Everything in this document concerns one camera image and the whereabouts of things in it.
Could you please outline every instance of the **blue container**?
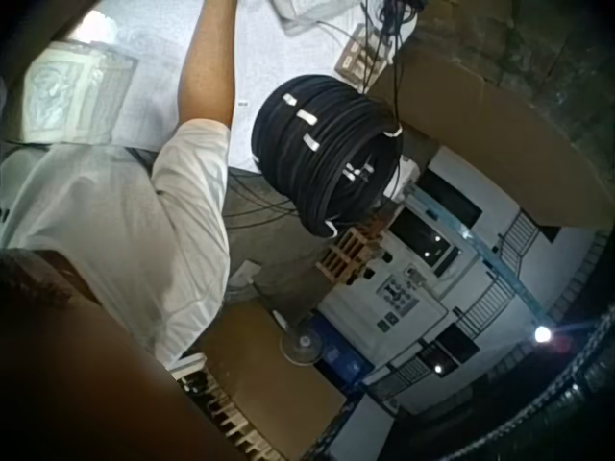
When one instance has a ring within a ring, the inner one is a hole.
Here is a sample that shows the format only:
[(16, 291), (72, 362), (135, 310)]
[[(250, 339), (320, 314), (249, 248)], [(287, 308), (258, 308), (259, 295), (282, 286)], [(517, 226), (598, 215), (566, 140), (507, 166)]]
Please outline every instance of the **blue container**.
[(320, 312), (314, 311), (306, 324), (320, 334), (325, 343), (323, 356), (316, 363), (316, 369), (342, 393), (352, 394), (361, 381), (374, 370), (374, 365)]

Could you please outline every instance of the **white t-shirt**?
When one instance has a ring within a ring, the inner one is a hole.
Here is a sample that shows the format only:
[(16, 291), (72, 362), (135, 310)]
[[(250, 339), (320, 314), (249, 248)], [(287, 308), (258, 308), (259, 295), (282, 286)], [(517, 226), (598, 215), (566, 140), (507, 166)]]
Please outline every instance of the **white t-shirt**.
[[(151, 179), (125, 149), (55, 146), (18, 191), (1, 191), (10, 212), (0, 248), (63, 255), (109, 314), (169, 368), (222, 303), (229, 136), (217, 122), (184, 124)], [(3, 164), (4, 185), (12, 161), (27, 161), (20, 155)]]

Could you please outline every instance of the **floor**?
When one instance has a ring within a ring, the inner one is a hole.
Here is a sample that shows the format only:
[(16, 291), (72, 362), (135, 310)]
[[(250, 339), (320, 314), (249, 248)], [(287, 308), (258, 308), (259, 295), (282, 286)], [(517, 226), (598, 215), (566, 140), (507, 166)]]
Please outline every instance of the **floor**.
[[(223, 212), (231, 247), (231, 274), (245, 260), (261, 265), (262, 270), (254, 277), (256, 290), (233, 291), (230, 288), (226, 302), (234, 303), (261, 294), (267, 307), (276, 308), (287, 321), (297, 323), (332, 288), (315, 267), (330, 241), (314, 237), (304, 229), (299, 218), (293, 215), (281, 217), (283, 211), (276, 209), (236, 216), (267, 206), (257, 197), (271, 204), (284, 201), (284, 197), (273, 190), (263, 177), (231, 169)], [(291, 204), (284, 204), (283, 207), (293, 209)], [(259, 225), (274, 219), (273, 222)], [(234, 229), (251, 225), (257, 226)]]

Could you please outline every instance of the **cable spool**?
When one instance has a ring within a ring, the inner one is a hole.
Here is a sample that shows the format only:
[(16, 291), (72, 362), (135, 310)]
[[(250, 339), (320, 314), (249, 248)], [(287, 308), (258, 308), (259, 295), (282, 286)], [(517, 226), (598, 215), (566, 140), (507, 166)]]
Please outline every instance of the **cable spool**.
[(292, 79), (258, 113), (252, 150), (263, 177), (297, 207), (312, 234), (361, 222), (395, 174), (402, 130), (393, 114), (324, 75)]

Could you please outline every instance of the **person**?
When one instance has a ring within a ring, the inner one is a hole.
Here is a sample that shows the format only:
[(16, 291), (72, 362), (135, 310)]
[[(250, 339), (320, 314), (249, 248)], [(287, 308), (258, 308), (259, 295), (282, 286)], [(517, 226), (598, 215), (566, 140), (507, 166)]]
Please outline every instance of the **person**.
[[(215, 317), (229, 273), (236, 2), (203, 7), (180, 126), (151, 178), (112, 146), (2, 164), (0, 392), (13, 459), (241, 459), (165, 370)], [(8, 175), (16, 162), (34, 166)]]

